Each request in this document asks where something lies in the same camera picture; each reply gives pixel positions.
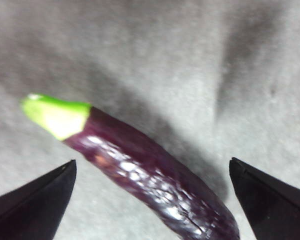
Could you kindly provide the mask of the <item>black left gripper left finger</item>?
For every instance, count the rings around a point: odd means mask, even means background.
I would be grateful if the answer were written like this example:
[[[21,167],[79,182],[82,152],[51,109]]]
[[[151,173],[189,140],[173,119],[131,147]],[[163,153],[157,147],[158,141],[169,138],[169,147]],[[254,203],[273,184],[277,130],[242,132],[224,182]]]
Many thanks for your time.
[[[52,240],[77,175],[75,160],[0,196],[0,240]]]

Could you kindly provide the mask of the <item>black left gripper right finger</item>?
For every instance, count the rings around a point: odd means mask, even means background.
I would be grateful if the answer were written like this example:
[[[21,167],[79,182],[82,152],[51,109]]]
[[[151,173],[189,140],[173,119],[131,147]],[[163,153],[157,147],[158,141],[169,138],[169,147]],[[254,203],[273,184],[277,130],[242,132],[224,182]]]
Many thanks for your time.
[[[235,195],[258,240],[300,240],[300,189],[233,157]]]

